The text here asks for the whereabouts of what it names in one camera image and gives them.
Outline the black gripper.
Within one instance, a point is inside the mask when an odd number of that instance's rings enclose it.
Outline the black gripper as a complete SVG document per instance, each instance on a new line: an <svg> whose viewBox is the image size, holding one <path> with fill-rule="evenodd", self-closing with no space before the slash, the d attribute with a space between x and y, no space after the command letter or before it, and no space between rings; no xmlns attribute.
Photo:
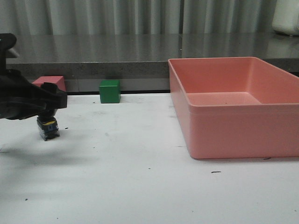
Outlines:
<svg viewBox="0 0 299 224"><path fill-rule="evenodd" d="M20 71L7 69L7 51L16 41L14 34L0 35L0 117L10 120L35 115L54 117L58 109L67 107L67 92L49 82L34 86Z"/></svg>

